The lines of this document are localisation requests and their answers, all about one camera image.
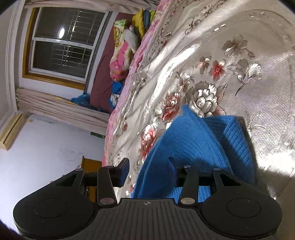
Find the blue knit garment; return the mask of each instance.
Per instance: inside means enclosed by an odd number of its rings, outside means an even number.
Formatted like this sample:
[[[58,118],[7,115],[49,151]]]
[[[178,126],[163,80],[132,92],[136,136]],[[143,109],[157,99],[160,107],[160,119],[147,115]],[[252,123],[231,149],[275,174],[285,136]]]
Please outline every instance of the blue knit garment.
[[[201,172],[215,167],[254,184],[254,164],[241,126],[234,116],[199,118],[188,106],[149,152],[132,192],[133,198],[178,198],[176,169],[191,165]],[[199,187],[198,202],[210,196]]]

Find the curtain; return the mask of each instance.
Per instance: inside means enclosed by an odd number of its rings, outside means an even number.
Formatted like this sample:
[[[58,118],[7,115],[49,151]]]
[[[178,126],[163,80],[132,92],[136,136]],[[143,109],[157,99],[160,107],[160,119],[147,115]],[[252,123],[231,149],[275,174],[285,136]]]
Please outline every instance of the curtain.
[[[81,107],[66,99],[29,89],[17,89],[19,110],[35,113],[106,135],[109,114]]]
[[[159,0],[26,0],[25,7],[73,7],[136,14],[142,8],[156,10],[158,2]]]

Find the bedspread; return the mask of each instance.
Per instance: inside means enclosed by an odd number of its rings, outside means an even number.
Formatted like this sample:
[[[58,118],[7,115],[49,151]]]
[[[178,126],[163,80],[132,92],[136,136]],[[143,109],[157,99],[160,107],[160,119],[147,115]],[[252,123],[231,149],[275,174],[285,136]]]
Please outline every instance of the bedspread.
[[[130,195],[182,104],[199,117],[235,115],[257,163],[257,187],[283,209],[279,238],[292,239],[294,14],[278,0],[172,0],[159,10],[108,126],[104,164],[130,160],[117,198]]]

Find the yellow cloth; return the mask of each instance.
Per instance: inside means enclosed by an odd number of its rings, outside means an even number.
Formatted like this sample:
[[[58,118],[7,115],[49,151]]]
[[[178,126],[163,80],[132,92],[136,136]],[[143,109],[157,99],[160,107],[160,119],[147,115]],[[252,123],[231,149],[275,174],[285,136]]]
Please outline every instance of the yellow cloth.
[[[142,40],[145,35],[145,28],[143,26],[143,9],[132,17],[132,26],[134,26],[135,34]]]
[[[156,14],[156,10],[153,10],[150,12],[150,24],[152,23],[152,20],[154,19],[155,14]]]

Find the pink blanket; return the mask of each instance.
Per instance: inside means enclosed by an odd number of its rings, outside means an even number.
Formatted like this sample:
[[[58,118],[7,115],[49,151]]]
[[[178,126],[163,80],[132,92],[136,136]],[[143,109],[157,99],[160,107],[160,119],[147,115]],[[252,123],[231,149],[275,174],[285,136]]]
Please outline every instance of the pink blanket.
[[[108,163],[106,162],[107,156],[110,154],[110,150],[112,148],[112,142],[113,142],[113,132],[115,127],[119,124],[120,119],[120,112],[122,107],[124,106],[125,102],[128,98],[128,93],[131,85],[131,75],[136,72],[138,69],[146,51],[147,46],[149,46],[149,43],[151,42],[155,32],[158,30],[158,27],[161,23],[161,18],[164,16],[163,14],[160,14],[164,11],[166,11],[170,5],[172,0],[161,0],[156,15],[154,17],[154,20],[152,21],[149,30],[144,35],[141,45],[139,46],[138,50],[136,51],[134,58],[132,60],[131,66],[129,68],[129,75],[126,78],[124,88],[122,90],[122,93],[119,97],[118,103],[112,114],[109,118],[108,128],[106,131],[106,139],[104,144],[104,156],[102,159],[102,165],[106,166]]]

